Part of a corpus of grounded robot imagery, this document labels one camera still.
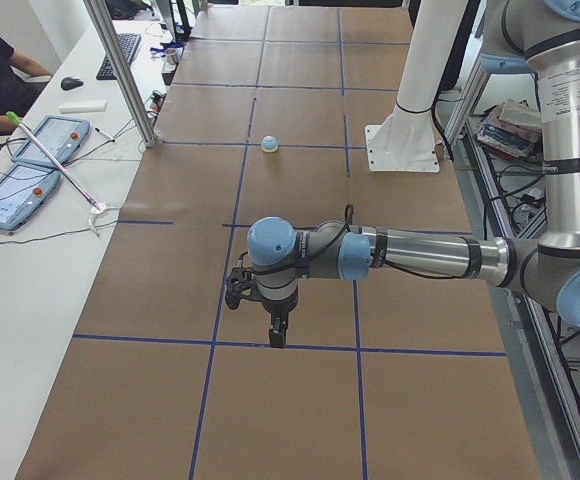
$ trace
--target tablet screen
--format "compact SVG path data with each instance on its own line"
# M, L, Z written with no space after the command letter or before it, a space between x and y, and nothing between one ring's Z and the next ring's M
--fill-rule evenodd
M0 183L0 222L8 221L17 213L17 209L25 202L48 172L19 165L11 170Z
M75 120L49 118L35 132L35 136L52 155L57 157L61 148L70 140L70 134L76 130L79 124L80 122ZM17 156L29 162L48 161L48 158L39 150L39 147L32 142L29 142L22 150L17 152Z

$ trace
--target white table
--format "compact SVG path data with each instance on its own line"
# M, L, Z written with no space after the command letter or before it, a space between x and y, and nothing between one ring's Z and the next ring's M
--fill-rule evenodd
M150 58L149 52L151 46L159 46L158 24L117 22L115 27L118 32L142 34L131 68L141 97L147 100L154 89L163 92L162 60ZM103 143L94 127L115 134L131 119L117 82L95 80L103 56L92 28L25 117L34 127L45 115L59 115L64 102L107 100L104 112L69 115L86 119L93 127L77 155ZM64 92L59 84L65 76L80 77L84 86ZM122 204L143 148L135 128L69 170L95 199ZM0 171L10 165L4 149ZM28 223L13 236L0 233L0 241L86 228L89 211L90 205L63 180ZM98 223L112 222L117 216L116 211L107 212ZM112 231L102 230L99 238L86 232L26 245L0 245L0 480L14 478L26 453Z

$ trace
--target white pillar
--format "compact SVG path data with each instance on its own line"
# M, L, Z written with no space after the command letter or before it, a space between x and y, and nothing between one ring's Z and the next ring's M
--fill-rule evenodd
M438 172L430 113L468 0L421 0L394 111L366 126L370 171Z

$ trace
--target pen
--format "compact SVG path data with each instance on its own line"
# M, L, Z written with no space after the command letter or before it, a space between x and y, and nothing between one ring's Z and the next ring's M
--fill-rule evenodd
M103 130L101 130L99 127L94 127L95 131L101 135L103 138L105 138L106 140L108 140L109 142L116 142L116 140L114 139L114 137L112 135L110 135L109 133L104 132Z

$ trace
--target computer mouse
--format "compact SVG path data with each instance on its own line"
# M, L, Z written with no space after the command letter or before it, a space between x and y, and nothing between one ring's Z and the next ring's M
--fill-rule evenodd
M83 85L83 82L77 77L66 77L61 80L61 88L63 90L72 90Z

